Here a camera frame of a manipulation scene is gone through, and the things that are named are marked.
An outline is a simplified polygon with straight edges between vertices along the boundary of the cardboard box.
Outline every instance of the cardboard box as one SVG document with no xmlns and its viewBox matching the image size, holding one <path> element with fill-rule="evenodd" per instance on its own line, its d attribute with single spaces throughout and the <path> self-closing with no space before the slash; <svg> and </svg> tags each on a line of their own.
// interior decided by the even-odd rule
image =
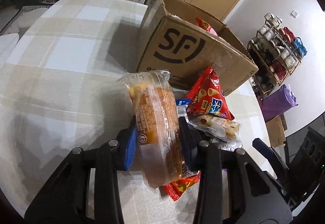
<svg viewBox="0 0 325 224">
<path fill-rule="evenodd" d="M 208 22 L 220 37 L 198 27 L 196 17 Z M 170 83 L 187 89 L 208 66 L 218 73 L 225 96 L 258 71 L 226 25 L 182 0 L 151 1 L 140 26 L 138 44 L 137 71 L 167 69 L 171 72 Z"/>
<path fill-rule="evenodd" d="M 285 146 L 286 141 L 282 121 L 279 116 L 266 122 L 266 129 L 268 130 L 270 144 L 273 148 Z"/>
</svg>

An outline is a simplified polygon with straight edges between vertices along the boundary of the red chip bag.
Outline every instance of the red chip bag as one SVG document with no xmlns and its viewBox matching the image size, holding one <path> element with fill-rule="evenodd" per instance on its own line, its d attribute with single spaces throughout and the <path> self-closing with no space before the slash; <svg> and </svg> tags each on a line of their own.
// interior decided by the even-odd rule
<svg viewBox="0 0 325 224">
<path fill-rule="evenodd" d="M 205 31 L 207 31 L 213 35 L 218 36 L 216 31 L 210 26 L 209 23 L 205 22 L 204 20 L 201 20 L 200 18 L 195 18 L 195 20 L 200 28 L 204 29 Z"/>
<path fill-rule="evenodd" d="M 187 188 L 200 180 L 200 175 L 201 173 L 199 172 L 195 176 L 182 178 L 164 185 L 165 191 L 174 201 L 176 201 L 181 197 Z"/>
<path fill-rule="evenodd" d="M 227 107 L 219 78 L 211 66 L 199 77 L 186 98 L 191 99 L 186 109 L 189 114 L 212 113 L 229 120 L 235 118 Z"/>
</svg>

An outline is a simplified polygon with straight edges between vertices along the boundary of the packaged snack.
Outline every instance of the packaged snack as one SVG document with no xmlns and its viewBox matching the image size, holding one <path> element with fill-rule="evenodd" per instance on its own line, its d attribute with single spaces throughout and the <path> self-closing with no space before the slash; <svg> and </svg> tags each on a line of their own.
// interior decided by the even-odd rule
<svg viewBox="0 0 325 224">
<path fill-rule="evenodd" d="M 181 197 L 187 188 L 199 182 L 200 175 L 201 173 L 198 172 L 198 174 L 195 176 L 182 178 L 164 185 L 165 191 L 174 201 L 176 201 Z"/>
<path fill-rule="evenodd" d="M 177 115 L 178 117 L 184 117 L 186 122 L 189 122 L 189 117 L 187 116 L 186 108 L 190 103 L 189 98 L 185 99 L 176 99 Z"/>
<path fill-rule="evenodd" d="M 225 141 L 218 137 L 213 137 L 211 142 L 217 142 L 219 144 L 219 148 L 226 151 L 235 151 L 237 148 L 243 148 L 241 141 Z"/>
<path fill-rule="evenodd" d="M 197 175 L 197 174 L 198 174 L 197 171 L 196 171 L 196 172 L 191 171 L 191 170 L 188 168 L 188 166 L 186 165 L 186 163 L 183 162 L 183 164 L 182 164 L 182 178 L 185 178 L 185 177 L 192 177 L 192 176 L 195 176 L 195 175 Z"/>
<path fill-rule="evenodd" d="M 211 66 L 203 72 L 186 97 L 191 99 L 186 109 L 189 114 L 212 113 L 229 120 L 235 118 L 227 107 L 219 78 Z"/>
<path fill-rule="evenodd" d="M 225 141 L 240 141 L 239 124 L 235 121 L 216 117 L 213 114 L 205 114 L 195 117 L 190 124 L 196 129 L 207 131 L 213 136 Z"/>
<path fill-rule="evenodd" d="M 209 23 L 205 22 L 204 20 L 201 20 L 200 18 L 195 18 L 195 20 L 200 28 L 204 29 L 206 32 L 218 36 L 216 31 L 210 26 Z"/>
<path fill-rule="evenodd" d="M 152 188 L 181 178 L 182 149 L 175 97 L 168 71 L 128 73 L 120 80 L 128 89 L 136 115 L 142 173 Z"/>
</svg>

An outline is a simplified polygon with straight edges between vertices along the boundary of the transparent plastic packaging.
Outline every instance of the transparent plastic packaging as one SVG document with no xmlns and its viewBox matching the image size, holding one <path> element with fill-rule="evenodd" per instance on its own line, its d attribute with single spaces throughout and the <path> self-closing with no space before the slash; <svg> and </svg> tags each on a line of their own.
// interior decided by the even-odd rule
<svg viewBox="0 0 325 224">
<path fill-rule="evenodd" d="M 152 188 L 178 180 L 182 175 L 175 97 L 168 71 L 128 73 L 125 83 L 136 115 L 136 129 L 145 184 Z"/>
<path fill-rule="evenodd" d="M 207 131 L 213 136 L 221 139 L 213 142 L 222 143 L 220 147 L 228 151 L 234 151 L 236 148 L 241 148 L 242 142 L 239 137 L 239 123 L 217 117 L 213 114 L 205 114 L 194 117 L 189 122 L 194 128 Z"/>
</svg>

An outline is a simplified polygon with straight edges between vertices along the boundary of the sf logo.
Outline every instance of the sf logo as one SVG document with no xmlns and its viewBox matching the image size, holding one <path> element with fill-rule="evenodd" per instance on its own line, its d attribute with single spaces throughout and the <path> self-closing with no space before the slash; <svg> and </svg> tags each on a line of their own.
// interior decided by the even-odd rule
<svg viewBox="0 0 325 224">
<path fill-rule="evenodd" d="M 198 41 L 196 38 L 194 38 L 193 36 L 190 35 L 183 35 L 182 38 L 180 39 L 180 41 L 176 44 L 176 46 L 174 45 L 174 41 L 171 38 L 171 35 L 174 34 L 177 37 L 179 37 L 180 32 L 174 28 L 169 28 L 165 35 L 164 38 L 165 40 L 167 40 L 168 44 L 167 45 L 163 45 L 163 44 L 159 44 L 158 47 L 163 49 L 163 50 L 172 50 L 171 55 L 173 54 L 177 54 L 179 52 L 179 50 L 181 49 L 181 47 L 185 44 L 185 42 L 191 42 L 193 44 L 196 44 Z M 173 58 L 169 58 L 166 57 L 164 55 L 162 55 L 161 53 L 159 53 L 158 51 L 156 51 L 154 53 L 153 56 L 155 56 L 156 58 L 168 62 L 168 63 L 172 63 L 172 64 L 182 64 L 182 63 L 186 63 L 190 60 L 192 60 L 194 57 L 196 57 L 203 49 L 205 44 L 205 40 L 201 39 L 199 40 L 199 43 L 197 44 L 195 50 L 189 54 L 187 57 L 185 57 L 184 59 L 173 59 Z M 191 46 L 189 44 L 185 44 L 184 45 L 184 49 L 189 50 L 191 48 Z"/>
</svg>

